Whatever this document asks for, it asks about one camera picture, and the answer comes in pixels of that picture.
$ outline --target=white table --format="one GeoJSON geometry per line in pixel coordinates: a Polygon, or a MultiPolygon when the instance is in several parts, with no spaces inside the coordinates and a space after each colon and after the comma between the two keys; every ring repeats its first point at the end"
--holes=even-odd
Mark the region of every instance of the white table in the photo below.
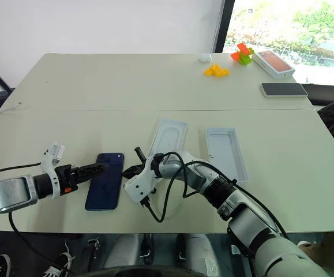
{"type": "MultiPolygon", "coordinates": [[[[127,168],[139,163],[134,147],[149,151],[162,118],[188,122],[185,149],[204,159],[206,128],[235,127],[251,180],[246,189],[267,205],[288,232],[334,230],[334,140],[314,110],[12,111],[0,115],[0,168],[38,162],[53,139],[66,146],[60,164],[82,166],[93,163],[98,153],[123,152],[127,168]]],[[[28,173],[40,174],[40,170],[4,172],[0,179],[28,173]]],[[[46,198],[14,212],[18,229],[60,233],[226,232],[227,223],[202,196],[182,199],[182,183],[174,185],[167,219],[161,224],[146,208],[133,203],[123,189],[115,210],[86,211],[88,186],[87,182],[57,200],[46,198]]],[[[165,188],[165,182],[158,184],[152,197],[159,208],[165,188]]],[[[7,215],[0,215],[0,230],[11,230],[7,215]]]]}
{"type": "Polygon", "coordinates": [[[263,97],[261,83],[274,80],[255,62],[247,66],[228,54],[118,55],[47,54],[6,101],[46,110],[273,110],[312,108],[308,99],[263,97]],[[207,77],[212,64],[228,77],[207,77]]]}

